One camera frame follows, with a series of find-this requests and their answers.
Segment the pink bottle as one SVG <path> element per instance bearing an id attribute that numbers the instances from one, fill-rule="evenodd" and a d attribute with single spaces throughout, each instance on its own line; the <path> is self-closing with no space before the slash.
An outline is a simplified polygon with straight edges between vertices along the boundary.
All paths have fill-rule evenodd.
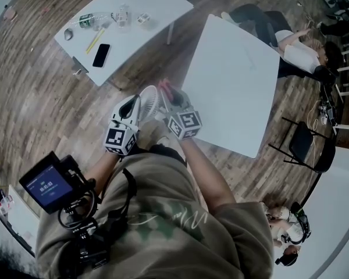
<path id="1" fill-rule="evenodd" d="M 5 11 L 3 13 L 4 20 L 12 21 L 13 19 L 16 18 L 17 12 L 11 6 L 5 5 L 4 8 L 5 8 Z"/>

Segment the person's olive shirt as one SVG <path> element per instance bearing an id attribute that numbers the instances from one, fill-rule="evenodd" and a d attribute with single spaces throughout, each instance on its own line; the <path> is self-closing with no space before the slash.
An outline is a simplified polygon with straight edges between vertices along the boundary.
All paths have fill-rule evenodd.
<path id="1" fill-rule="evenodd" d="M 84 267 L 81 279 L 271 279 L 273 239 L 261 204 L 207 212 L 187 168 L 167 156 L 143 153 L 117 166 L 95 214 L 100 226 L 126 200 L 123 170 L 137 183 L 127 230 L 111 246 L 109 262 Z"/>

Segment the person's right forearm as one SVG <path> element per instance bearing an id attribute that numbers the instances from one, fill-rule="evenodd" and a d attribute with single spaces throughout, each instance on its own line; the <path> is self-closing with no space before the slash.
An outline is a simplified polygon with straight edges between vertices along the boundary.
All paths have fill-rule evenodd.
<path id="1" fill-rule="evenodd" d="M 179 141 L 193 177 L 199 186 L 210 213 L 218 207 L 235 203 L 234 195 L 224 177 L 192 139 Z"/>

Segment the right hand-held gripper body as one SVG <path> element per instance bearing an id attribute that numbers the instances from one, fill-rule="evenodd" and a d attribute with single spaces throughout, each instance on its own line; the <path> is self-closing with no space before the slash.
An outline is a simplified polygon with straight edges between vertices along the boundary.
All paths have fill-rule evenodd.
<path id="1" fill-rule="evenodd" d="M 200 115 L 191 104 L 165 106 L 165 125 L 178 140 L 195 137 L 202 128 Z"/>

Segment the yellow pencil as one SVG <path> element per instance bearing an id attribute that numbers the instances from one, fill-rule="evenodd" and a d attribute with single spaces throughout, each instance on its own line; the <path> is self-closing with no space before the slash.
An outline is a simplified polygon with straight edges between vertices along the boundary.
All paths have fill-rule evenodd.
<path id="1" fill-rule="evenodd" d="M 103 35 L 103 33 L 105 32 L 105 29 L 102 28 L 100 29 L 97 34 L 95 35 L 95 37 L 93 38 L 93 40 L 91 41 L 91 43 L 89 44 L 89 46 L 86 49 L 86 54 L 88 55 L 90 53 L 90 51 L 93 49 L 94 45 L 98 42 L 98 40 L 101 38 L 101 36 Z"/>

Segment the black smartphone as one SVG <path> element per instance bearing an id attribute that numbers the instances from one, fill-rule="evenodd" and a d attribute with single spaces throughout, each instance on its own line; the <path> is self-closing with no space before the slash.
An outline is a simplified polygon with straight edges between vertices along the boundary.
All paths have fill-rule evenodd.
<path id="1" fill-rule="evenodd" d="M 110 49 L 111 46 L 109 44 L 100 44 L 96 52 L 92 66 L 97 68 L 103 68 L 105 65 L 105 61 L 109 55 Z"/>

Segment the black chest monitor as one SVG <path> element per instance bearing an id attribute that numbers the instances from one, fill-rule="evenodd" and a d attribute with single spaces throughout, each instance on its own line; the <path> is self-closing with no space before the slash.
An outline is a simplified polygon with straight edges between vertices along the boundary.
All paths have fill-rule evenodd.
<path id="1" fill-rule="evenodd" d="M 48 214 L 55 213 L 83 196 L 85 178 L 77 162 L 67 155 L 59 159 L 52 151 L 32 167 L 20 185 Z"/>

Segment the black folding chair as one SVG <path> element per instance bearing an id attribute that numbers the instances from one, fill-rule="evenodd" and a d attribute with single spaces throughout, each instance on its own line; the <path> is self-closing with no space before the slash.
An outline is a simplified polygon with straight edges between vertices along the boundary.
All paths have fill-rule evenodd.
<path id="1" fill-rule="evenodd" d="M 284 154 L 285 156 L 288 156 L 290 158 L 290 161 L 284 160 L 285 163 L 305 166 L 318 174 L 323 174 L 327 172 L 330 169 L 335 157 L 335 140 L 333 138 L 326 137 L 316 132 L 315 130 L 310 130 L 306 122 L 304 121 L 300 121 L 297 123 L 285 117 L 282 117 L 282 120 L 289 122 L 290 126 L 287 129 L 281 144 L 279 145 L 279 147 L 276 147 L 272 144 L 268 144 L 268 146 Z M 290 153 L 287 153 L 283 151 L 281 147 L 284 141 L 286 140 L 289 131 L 291 130 L 291 127 L 293 125 L 296 126 L 296 129 L 288 146 Z M 309 153 L 311 145 L 314 143 L 315 137 L 323 138 L 325 143 L 323 145 L 322 152 L 319 155 L 319 159 L 310 166 L 306 164 L 305 160 Z"/>

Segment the person's black trousers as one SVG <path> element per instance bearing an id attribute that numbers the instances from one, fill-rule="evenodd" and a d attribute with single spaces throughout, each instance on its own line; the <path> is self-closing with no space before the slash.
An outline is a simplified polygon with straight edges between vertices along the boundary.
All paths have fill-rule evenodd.
<path id="1" fill-rule="evenodd" d="M 167 156 L 167 157 L 176 159 L 177 161 L 182 163 L 185 167 L 187 167 L 186 160 L 184 160 L 176 150 L 174 150 L 170 147 L 164 146 L 163 144 L 153 145 L 150 147 L 149 150 L 142 149 L 142 148 L 138 147 L 137 144 L 135 144 L 132 147 L 131 151 L 129 152 L 128 156 L 138 155 L 138 154 L 142 154 L 142 153 L 152 153 L 152 154 L 156 154 L 156 155 Z"/>

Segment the grey table clamp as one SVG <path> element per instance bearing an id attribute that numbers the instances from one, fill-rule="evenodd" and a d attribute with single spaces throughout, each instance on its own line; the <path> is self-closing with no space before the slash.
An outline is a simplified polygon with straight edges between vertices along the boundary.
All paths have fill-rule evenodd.
<path id="1" fill-rule="evenodd" d="M 73 56 L 72 60 L 74 63 L 72 67 L 73 75 L 78 76 L 81 73 L 84 73 L 84 74 L 89 73 L 89 71 L 77 60 L 77 58 Z"/>

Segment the person's left forearm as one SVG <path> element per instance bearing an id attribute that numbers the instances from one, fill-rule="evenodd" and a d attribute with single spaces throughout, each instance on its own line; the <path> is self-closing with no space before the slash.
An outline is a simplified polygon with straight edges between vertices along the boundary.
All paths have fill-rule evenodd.
<path id="1" fill-rule="evenodd" d="M 95 192 L 99 195 L 105 184 L 109 181 L 109 177 L 113 172 L 117 162 L 119 161 L 118 155 L 114 153 L 105 152 L 102 157 L 94 164 L 84 175 L 86 180 L 95 180 Z"/>

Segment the small white desk fan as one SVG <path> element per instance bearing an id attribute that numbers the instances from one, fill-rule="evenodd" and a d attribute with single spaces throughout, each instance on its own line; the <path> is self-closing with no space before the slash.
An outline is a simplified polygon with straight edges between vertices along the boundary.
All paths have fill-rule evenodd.
<path id="1" fill-rule="evenodd" d="M 166 119 L 167 110 L 162 94 L 170 99 L 169 91 L 166 88 L 149 85 L 142 90 L 140 93 L 140 123 L 147 123 L 151 120 L 164 121 Z"/>

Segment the white table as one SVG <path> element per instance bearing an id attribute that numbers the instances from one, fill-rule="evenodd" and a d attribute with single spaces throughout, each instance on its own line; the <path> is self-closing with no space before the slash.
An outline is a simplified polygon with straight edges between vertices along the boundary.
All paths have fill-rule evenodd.
<path id="1" fill-rule="evenodd" d="M 275 94 L 280 55 L 242 28 L 209 15 L 182 89 L 199 111 L 197 138 L 255 158 Z"/>
<path id="2" fill-rule="evenodd" d="M 86 49 L 97 34 L 92 28 L 82 29 L 77 24 L 80 16 L 89 13 L 115 12 L 119 6 L 126 4 L 131 11 L 131 25 L 127 31 L 119 31 L 116 23 L 112 22 L 94 45 L 90 53 Z M 89 71 L 86 75 L 97 85 L 101 86 L 140 48 L 167 27 L 172 27 L 175 21 L 193 9 L 187 0 L 92 0 L 76 15 L 74 15 L 54 36 L 55 41 L 70 56 L 77 60 Z M 150 21 L 139 25 L 136 20 L 141 13 L 148 13 Z M 64 30 L 71 28 L 73 38 L 64 39 Z M 93 67 L 96 52 L 100 44 L 109 44 L 111 49 L 103 68 Z"/>

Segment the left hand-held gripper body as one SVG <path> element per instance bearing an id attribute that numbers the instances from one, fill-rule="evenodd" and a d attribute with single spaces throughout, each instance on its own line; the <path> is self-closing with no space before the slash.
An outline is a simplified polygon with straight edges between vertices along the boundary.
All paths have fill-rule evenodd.
<path id="1" fill-rule="evenodd" d="M 127 156 L 137 142 L 139 118 L 128 120 L 110 119 L 104 147 L 110 153 Z"/>

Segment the pink cloth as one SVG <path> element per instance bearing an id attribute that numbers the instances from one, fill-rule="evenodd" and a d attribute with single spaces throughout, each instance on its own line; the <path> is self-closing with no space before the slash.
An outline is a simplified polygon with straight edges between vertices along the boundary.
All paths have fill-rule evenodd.
<path id="1" fill-rule="evenodd" d="M 170 81 L 165 78 L 159 82 L 159 88 L 164 92 L 167 99 L 174 105 L 180 105 L 180 101 L 182 99 L 179 92 L 172 87 Z"/>

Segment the clear plastic cup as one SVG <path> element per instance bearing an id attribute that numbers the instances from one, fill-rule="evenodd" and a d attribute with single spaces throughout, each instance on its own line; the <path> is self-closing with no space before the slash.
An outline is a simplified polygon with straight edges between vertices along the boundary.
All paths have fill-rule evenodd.
<path id="1" fill-rule="evenodd" d="M 126 4 L 119 6 L 118 10 L 111 13 L 112 20 L 119 31 L 127 31 L 131 25 L 131 11 Z"/>

